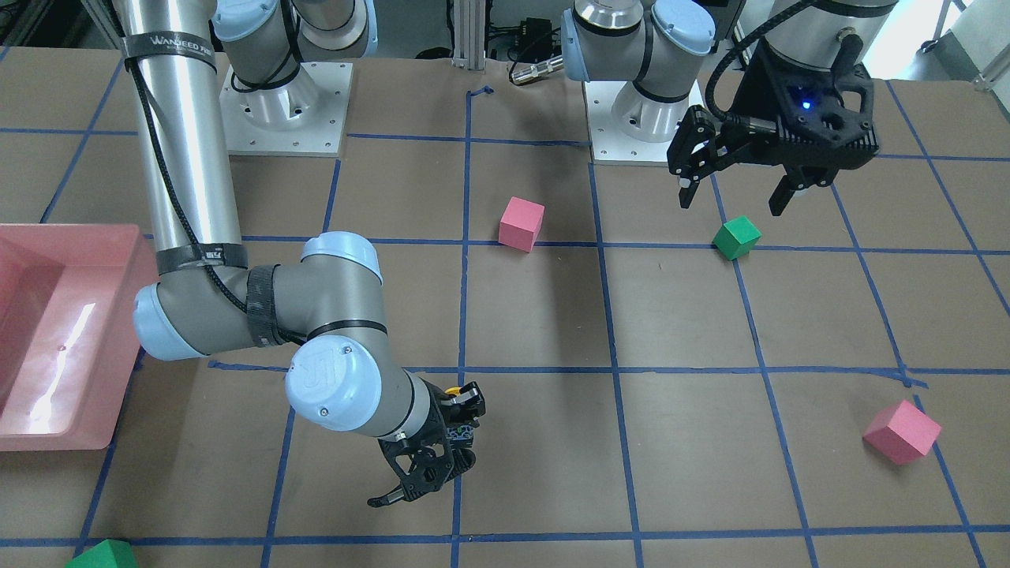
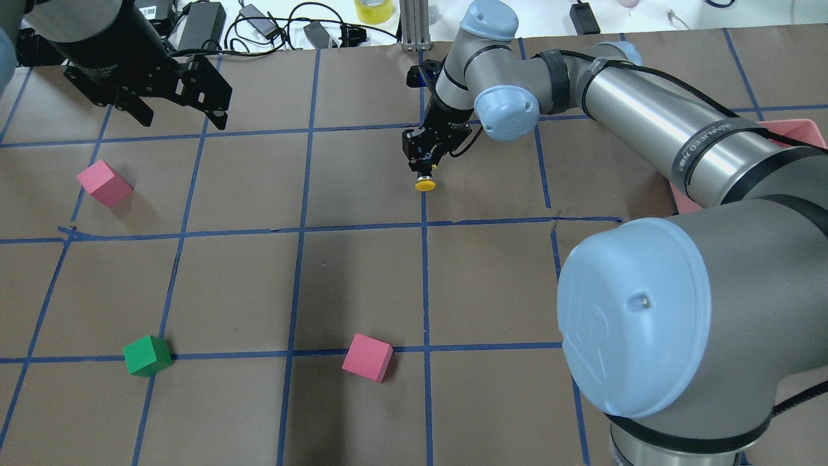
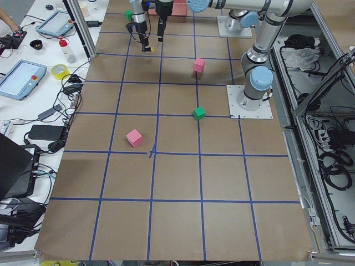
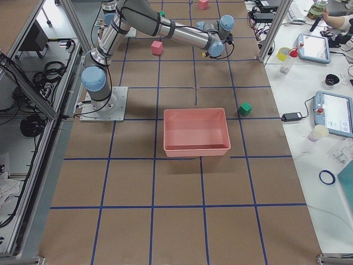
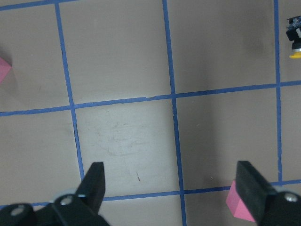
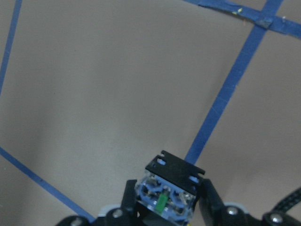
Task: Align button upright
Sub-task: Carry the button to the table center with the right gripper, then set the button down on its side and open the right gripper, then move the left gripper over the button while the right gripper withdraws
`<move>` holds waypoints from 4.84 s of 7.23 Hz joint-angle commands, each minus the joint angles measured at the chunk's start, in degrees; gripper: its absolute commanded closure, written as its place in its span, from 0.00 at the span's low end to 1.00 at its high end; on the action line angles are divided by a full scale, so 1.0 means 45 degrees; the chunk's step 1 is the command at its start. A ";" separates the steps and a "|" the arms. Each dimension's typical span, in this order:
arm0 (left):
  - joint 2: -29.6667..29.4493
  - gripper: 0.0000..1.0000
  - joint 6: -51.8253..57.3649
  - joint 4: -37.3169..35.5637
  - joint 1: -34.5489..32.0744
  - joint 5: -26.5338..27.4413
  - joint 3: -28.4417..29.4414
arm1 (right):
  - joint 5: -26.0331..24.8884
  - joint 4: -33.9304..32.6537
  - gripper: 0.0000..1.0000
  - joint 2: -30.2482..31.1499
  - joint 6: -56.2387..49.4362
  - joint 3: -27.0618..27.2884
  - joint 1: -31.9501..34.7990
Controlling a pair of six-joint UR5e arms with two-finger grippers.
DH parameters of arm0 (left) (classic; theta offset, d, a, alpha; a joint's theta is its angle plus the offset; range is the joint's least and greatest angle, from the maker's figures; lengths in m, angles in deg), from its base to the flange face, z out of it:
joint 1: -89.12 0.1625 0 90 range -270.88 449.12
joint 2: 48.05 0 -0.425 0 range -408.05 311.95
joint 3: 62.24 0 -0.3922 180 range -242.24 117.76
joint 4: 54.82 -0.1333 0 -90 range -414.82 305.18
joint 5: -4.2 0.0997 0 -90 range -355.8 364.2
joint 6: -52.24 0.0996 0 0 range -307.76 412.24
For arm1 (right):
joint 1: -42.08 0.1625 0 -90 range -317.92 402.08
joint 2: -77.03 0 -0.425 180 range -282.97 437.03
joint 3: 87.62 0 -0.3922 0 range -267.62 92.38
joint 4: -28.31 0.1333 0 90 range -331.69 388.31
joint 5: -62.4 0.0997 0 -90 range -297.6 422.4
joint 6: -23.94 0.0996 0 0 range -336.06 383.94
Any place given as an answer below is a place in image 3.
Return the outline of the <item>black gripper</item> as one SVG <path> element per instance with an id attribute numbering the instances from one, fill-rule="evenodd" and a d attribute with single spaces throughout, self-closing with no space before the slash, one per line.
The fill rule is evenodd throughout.
<path id="1" fill-rule="evenodd" d="M 163 35 L 165 32 L 166 28 L 166 22 L 167 22 L 167 17 L 159 17 L 158 20 L 158 29 L 157 29 L 157 35 L 158 35 L 158 42 L 163 42 Z"/>
<path id="2" fill-rule="evenodd" d="M 144 12 L 138 14 L 133 13 L 132 21 L 126 24 L 126 29 L 128 30 L 129 33 L 132 33 L 133 29 L 135 29 L 135 31 L 139 33 L 138 36 L 141 43 L 141 51 L 148 52 L 149 37 L 146 35 L 147 23 L 146 23 L 145 13 Z"/>

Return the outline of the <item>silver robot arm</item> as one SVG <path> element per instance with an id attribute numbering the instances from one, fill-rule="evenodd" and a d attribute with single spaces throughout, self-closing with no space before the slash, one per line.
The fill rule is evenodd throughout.
<path id="1" fill-rule="evenodd" d="M 149 46 L 149 37 L 146 35 L 148 30 L 145 13 L 151 5 L 155 5 L 155 12 L 159 16 L 158 21 L 158 41 L 163 42 L 164 32 L 166 29 L 167 19 L 172 15 L 174 1 L 142 1 L 140 6 L 143 9 L 143 18 L 137 23 L 136 30 L 139 33 L 139 39 L 142 44 L 142 52 L 152 52 L 152 47 Z"/>
<path id="2" fill-rule="evenodd" d="M 187 1 L 188 9 L 194 13 L 200 13 L 207 8 L 229 9 L 241 11 L 242 17 L 251 12 L 261 13 L 264 19 L 253 46 L 246 52 L 246 59 L 242 60 L 242 66 L 259 66 L 267 62 L 267 56 L 278 37 L 285 21 L 310 8 L 312 1 Z M 150 7 L 155 8 L 158 20 L 158 41 L 162 42 L 167 19 L 173 12 L 173 1 L 130 1 L 132 18 L 126 24 L 129 33 L 136 30 L 141 44 L 142 52 L 151 52 L 145 14 Z"/>

